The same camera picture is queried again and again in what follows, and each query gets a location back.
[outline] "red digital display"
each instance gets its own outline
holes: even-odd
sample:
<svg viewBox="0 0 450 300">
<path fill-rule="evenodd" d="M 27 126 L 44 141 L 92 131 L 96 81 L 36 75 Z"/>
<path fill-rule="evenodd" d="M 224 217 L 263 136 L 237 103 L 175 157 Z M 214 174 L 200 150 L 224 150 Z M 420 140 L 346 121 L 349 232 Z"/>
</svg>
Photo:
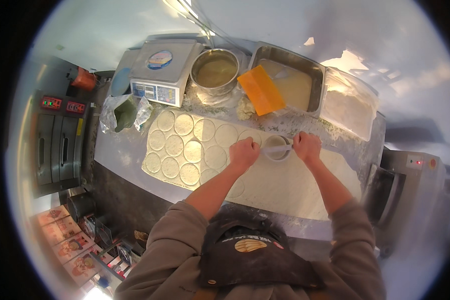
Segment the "red digital display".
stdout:
<svg viewBox="0 0 450 300">
<path fill-rule="evenodd" d="M 61 104 L 61 99 L 44 96 L 42 98 L 41 107 L 45 109 L 59 110 Z"/>
<path fill-rule="evenodd" d="M 66 104 L 66 111 L 83 114 L 85 111 L 85 104 L 76 103 L 76 102 L 68 102 Z"/>
</svg>

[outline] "floor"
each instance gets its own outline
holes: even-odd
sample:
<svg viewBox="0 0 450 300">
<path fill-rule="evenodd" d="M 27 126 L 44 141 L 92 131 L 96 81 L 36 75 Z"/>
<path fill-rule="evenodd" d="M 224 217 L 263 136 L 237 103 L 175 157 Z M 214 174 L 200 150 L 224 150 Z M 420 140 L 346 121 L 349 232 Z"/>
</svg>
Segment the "floor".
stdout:
<svg viewBox="0 0 450 300">
<path fill-rule="evenodd" d="M 87 121 L 82 153 L 82 185 L 96 202 L 98 215 L 107 215 L 128 237 L 133 231 L 150 233 L 153 225 L 172 205 L 156 195 L 128 182 L 94 160 L 101 106 L 109 82 L 92 91 L 79 91 L 77 97 L 95 103 Z M 306 260 L 328 260 L 331 244 L 303 238 L 290 238 L 290 248 Z"/>
</svg>

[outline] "person's right hand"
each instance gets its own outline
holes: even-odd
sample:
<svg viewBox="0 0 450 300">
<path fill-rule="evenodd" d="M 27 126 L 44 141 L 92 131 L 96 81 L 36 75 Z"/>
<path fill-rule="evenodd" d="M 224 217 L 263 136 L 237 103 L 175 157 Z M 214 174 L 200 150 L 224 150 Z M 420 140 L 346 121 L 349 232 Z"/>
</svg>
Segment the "person's right hand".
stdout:
<svg viewBox="0 0 450 300">
<path fill-rule="evenodd" d="M 321 148 L 322 141 L 314 134 L 300 131 L 293 137 L 293 149 L 298 158 L 307 166 L 320 160 Z"/>
<path fill-rule="evenodd" d="M 230 167 L 242 175 L 258 159 L 260 145 L 249 136 L 245 140 L 231 145 L 228 153 L 230 154 Z"/>
</svg>

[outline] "blue lid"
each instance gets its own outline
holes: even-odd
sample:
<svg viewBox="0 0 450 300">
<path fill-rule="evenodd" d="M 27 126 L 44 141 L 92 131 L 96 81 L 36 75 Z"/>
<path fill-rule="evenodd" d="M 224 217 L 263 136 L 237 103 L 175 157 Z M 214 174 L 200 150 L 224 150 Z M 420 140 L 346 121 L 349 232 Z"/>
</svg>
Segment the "blue lid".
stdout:
<svg viewBox="0 0 450 300">
<path fill-rule="evenodd" d="M 123 95 L 130 86 L 129 79 L 130 68 L 123 68 L 115 75 L 112 81 L 112 96 L 118 97 Z"/>
</svg>

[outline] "person's left hand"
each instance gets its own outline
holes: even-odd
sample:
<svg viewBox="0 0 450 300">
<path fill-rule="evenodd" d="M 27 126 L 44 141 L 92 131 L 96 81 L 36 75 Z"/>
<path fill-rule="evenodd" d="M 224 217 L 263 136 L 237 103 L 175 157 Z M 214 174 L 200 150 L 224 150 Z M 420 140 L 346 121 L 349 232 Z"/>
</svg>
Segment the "person's left hand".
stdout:
<svg viewBox="0 0 450 300">
<path fill-rule="evenodd" d="M 260 154 L 260 145 L 254 142 L 252 137 L 240 140 L 230 146 L 230 166 L 241 174 L 255 163 Z"/>
</svg>

